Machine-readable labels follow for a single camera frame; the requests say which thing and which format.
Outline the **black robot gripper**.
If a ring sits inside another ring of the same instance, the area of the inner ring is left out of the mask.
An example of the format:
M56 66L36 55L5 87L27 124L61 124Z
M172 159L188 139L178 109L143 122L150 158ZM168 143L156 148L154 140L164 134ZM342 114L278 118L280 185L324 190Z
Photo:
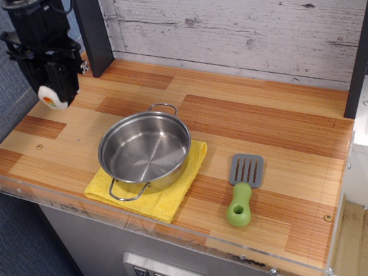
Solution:
M36 94L45 86L56 92L60 102L72 104L79 90L77 74L85 73L88 64L81 59L79 43L68 36L68 12L61 0L3 9L14 26L0 34L9 59L18 63Z

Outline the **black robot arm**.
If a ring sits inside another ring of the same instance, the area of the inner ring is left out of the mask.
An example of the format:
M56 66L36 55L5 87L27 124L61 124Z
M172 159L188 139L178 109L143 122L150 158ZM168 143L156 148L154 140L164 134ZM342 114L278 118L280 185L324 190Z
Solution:
M14 31L0 36L10 60L16 61L40 101L51 109L66 109L79 91L78 75L88 71L81 45L69 37L62 0L2 0Z

